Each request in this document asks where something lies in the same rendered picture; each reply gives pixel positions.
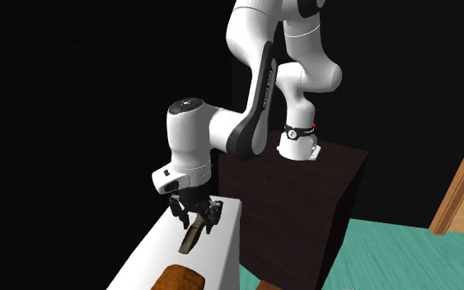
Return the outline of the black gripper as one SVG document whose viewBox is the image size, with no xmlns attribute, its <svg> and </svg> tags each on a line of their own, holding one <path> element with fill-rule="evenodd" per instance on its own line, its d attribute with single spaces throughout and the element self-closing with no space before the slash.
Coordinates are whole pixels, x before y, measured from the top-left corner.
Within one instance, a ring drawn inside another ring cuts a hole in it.
<svg viewBox="0 0 464 290">
<path fill-rule="evenodd" d="M 182 221 L 185 230 L 190 225 L 188 212 L 204 213 L 205 230 L 209 234 L 220 221 L 223 201 L 211 201 L 209 187 L 201 185 L 177 190 L 169 197 L 169 207 L 172 215 Z"/>
</svg>

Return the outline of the olive brown flat tool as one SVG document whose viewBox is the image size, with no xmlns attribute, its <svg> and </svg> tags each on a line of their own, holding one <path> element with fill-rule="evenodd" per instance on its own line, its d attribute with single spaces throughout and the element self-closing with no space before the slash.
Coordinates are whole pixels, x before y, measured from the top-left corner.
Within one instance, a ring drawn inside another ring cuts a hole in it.
<svg viewBox="0 0 464 290">
<path fill-rule="evenodd" d="M 198 213 L 196 215 L 195 221 L 189 226 L 184 239 L 181 242 L 179 252 L 183 255 L 187 255 L 195 247 L 198 242 L 201 232 L 205 228 L 205 220 Z"/>
</svg>

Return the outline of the white table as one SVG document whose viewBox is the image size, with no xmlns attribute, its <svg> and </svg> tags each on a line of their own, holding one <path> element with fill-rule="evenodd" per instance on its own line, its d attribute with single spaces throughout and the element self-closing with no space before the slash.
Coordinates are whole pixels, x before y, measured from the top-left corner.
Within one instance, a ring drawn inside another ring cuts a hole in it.
<svg viewBox="0 0 464 290">
<path fill-rule="evenodd" d="M 204 290 L 239 290 L 241 201 L 223 202 L 219 224 L 202 231 L 189 254 L 179 252 L 186 230 L 167 209 L 138 244 L 107 290 L 150 290 L 164 269 L 178 264 L 205 278 Z"/>
</svg>

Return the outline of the brown bread loaf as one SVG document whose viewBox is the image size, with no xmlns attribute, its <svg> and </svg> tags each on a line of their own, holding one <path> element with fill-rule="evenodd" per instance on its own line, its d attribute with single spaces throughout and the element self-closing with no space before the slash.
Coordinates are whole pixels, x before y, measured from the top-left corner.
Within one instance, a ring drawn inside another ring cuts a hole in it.
<svg viewBox="0 0 464 290">
<path fill-rule="evenodd" d="M 151 290 L 204 290 L 205 278 L 185 266 L 167 266 Z"/>
</svg>

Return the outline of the dark brown robot stand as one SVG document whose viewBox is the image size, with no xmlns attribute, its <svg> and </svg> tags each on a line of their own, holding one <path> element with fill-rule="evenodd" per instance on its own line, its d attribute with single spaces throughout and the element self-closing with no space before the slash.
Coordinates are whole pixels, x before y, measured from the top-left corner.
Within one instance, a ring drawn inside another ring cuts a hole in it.
<svg viewBox="0 0 464 290">
<path fill-rule="evenodd" d="M 367 152 L 320 141 L 315 161 L 279 155 L 281 133 L 250 161 L 219 157 L 219 193 L 240 199 L 240 263 L 283 290 L 322 290 L 343 244 Z"/>
</svg>

